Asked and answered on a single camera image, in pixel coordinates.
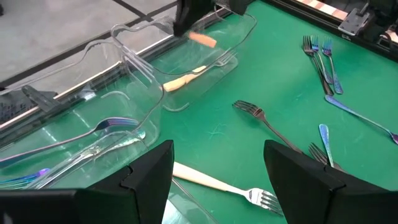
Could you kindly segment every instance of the orange object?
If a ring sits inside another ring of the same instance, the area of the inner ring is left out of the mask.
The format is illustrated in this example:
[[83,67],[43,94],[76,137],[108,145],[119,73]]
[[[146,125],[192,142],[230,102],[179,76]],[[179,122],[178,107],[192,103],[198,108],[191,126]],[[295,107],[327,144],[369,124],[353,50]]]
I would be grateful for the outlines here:
[[189,39],[194,40],[199,44],[203,44],[211,48],[214,48],[217,44],[217,40],[204,34],[198,34],[196,32],[189,32],[188,37]]

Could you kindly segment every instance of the gray floor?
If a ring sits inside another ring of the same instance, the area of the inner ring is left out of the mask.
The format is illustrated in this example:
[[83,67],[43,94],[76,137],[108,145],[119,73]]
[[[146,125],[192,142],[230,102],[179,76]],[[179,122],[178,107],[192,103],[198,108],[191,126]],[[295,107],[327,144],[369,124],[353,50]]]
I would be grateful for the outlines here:
[[[172,0],[124,1],[144,14],[172,2]],[[0,17],[0,49],[2,49],[0,81],[100,35],[115,24],[123,24],[138,18],[112,0],[2,0],[1,4],[5,8],[5,14]],[[154,16],[154,19],[167,14],[174,17],[175,8]],[[131,48],[140,50],[163,36],[157,29],[146,29],[128,36],[124,41]],[[69,65],[81,56],[82,52],[12,86]],[[60,92],[86,78],[88,77],[76,71],[76,75],[54,75],[35,82],[32,86],[40,90],[53,89]]]

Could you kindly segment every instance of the fork tines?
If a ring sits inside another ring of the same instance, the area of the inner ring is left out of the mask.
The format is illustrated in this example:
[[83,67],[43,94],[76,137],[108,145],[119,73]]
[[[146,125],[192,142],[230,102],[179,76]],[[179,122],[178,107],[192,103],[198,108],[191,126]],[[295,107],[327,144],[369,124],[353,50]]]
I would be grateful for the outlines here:
[[264,190],[262,192],[260,203],[262,206],[265,205],[265,206],[269,207],[268,210],[270,210],[278,215],[283,215],[282,208],[280,207],[278,199],[275,195]]
[[313,56],[311,37],[309,35],[303,36],[303,49],[307,55]]
[[233,106],[251,114],[254,114],[259,109],[258,106],[243,100],[236,101]]
[[325,153],[322,152],[322,150],[314,143],[311,143],[310,147],[308,148],[310,151],[310,154],[314,157],[314,159],[318,162],[321,162],[322,164],[329,164],[328,158],[326,158]]

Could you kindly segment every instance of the plastic tray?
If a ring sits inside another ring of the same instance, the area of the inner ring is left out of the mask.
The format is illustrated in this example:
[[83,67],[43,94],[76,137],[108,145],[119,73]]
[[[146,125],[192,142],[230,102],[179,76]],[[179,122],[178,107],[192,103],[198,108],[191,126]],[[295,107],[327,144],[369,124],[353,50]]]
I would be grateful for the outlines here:
[[[110,127],[97,131],[83,139],[49,149],[3,168],[0,176],[10,179],[8,177],[15,177],[15,173],[23,176],[43,168],[53,168],[71,158],[80,149],[92,147],[94,142],[122,144],[128,133],[135,133],[138,129],[145,132],[143,144],[151,145],[159,136],[159,105],[164,92],[151,74],[141,71],[112,41],[100,40],[90,43],[76,62],[41,76],[49,82],[65,77],[79,79],[82,75],[90,78],[55,97],[61,102],[78,99],[77,104],[51,119],[39,119],[44,124],[0,149],[0,158],[86,133],[108,117],[132,118],[138,120],[139,124],[133,130]],[[28,84],[41,90],[42,82],[43,79],[39,78]],[[43,111],[33,108],[28,112],[24,115],[26,118],[38,116]],[[26,118],[18,118],[13,122],[24,121]]]
[[[112,28],[112,36],[118,44],[129,49],[132,55],[136,49],[129,40],[141,32],[150,32],[153,39],[161,42],[174,41],[178,46],[172,47],[166,54],[151,60],[148,65],[155,73],[156,80],[162,85],[188,74],[200,75],[189,83],[175,90],[168,90],[164,107],[170,111],[180,111],[202,96],[215,83],[238,65],[238,58],[243,54],[243,42],[256,26],[256,19],[248,14],[231,15],[227,20],[212,13],[198,21],[191,31],[205,34],[217,40],[214,48],[199,44],[185,35],[176,38],[171,35],[172,19],[161,17],[138,27],[117,25]],[[229,57],[227,63],[221,63]]]
[[[26,188],[85,188],[116,172],[148,151],[142,139],[138,138],[140,134],[113,133],[111,135],[77,152],[70,159],[34,180]],[[120,137],[120,144],[109,141],[111,138],[119,139]],[[173,180],[163,223],[215,224],[217,222],[177,181]]]

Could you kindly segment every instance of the fork handle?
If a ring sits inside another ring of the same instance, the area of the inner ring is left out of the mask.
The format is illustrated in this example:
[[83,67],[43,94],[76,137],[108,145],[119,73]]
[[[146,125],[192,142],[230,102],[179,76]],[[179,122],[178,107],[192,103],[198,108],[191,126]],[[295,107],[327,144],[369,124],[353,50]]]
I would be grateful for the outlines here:
[[270,123],[268,123],[267,120],[262,120],[262,122],[264,122],[264,124],[266,124],[266,126],[273,132],[275,133],[283,142],[286,143],[286,145],[288,145],[291,149],[293,149],[294,151],[303,154],[303,151],[301,151],[300,149],[298,149],[295,145],[293,145],[293,143],[291,143],[289,140],[287,140],[287,138],[285,138],[281,133],[279,133],[274,127],[271,126]]
[[[206,66],[198,67],[192,70],[195,73],[201,72],[206,68]],[[186,74],[180,78],[175,80],[169,81],[163,84],[163,89],[167,92],[178,90],[179,88],[183,87],[185,84],[189,83],[190,81],[194,80],[195,78],[199,77],[201,74]]]
[[195,169],[179,164],[178,162],[174,162],[173,176],[179,177],[184,180],[189,180],[191,182],[201,184],[207,187],[211,187],[213,189],[228,191],[236,194],[243,194],[243,190],[241,189],[221,182]]
[[311,57],[312,61],[314,62],[315,66],[317,67],[318,70],[318,74],[319,74],[319,78],[321,80],[321,84],[323,87],[323,91],[325,92],[325,94],[329,95],[329,96],[333,96],[334,93],[331,90],[329,84],[326,82],[325,77],[323,76],[323,72],[322,69],[320,68],[317,59],[315,57]]

